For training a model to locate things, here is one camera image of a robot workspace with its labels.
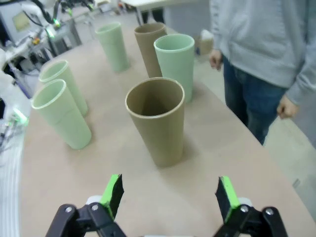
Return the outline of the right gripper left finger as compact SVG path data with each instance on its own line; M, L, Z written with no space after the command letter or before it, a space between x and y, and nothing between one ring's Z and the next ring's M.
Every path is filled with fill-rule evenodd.
M100 237L124 237L126 234L115 222L124 194L122 175L113 174L99 201L77 208L61 205L46 233L47 237L83 237L96 232Z

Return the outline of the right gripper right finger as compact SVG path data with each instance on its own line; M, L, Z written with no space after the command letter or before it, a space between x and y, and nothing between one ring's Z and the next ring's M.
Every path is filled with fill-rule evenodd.
M261 211L239 202L230 178L221 176L215 193L223 225L216 237L286 237L288 233L277 208L268 206Z

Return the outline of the person's left hand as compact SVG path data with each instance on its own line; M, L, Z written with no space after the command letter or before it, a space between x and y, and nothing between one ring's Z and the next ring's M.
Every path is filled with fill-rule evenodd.
M299 106L291 102L286 95L283 95L277 107L277 114L280 119L294 117L299 110Z

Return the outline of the person's right hand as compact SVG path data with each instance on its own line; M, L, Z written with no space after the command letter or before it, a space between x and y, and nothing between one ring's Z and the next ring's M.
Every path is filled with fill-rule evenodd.
M213 69L216 69L217 71L221 70L222 67L222 53L221 51L217 50L217 49L213 49L210 53L210 57L209 57L209 63L211 65L211 67Z

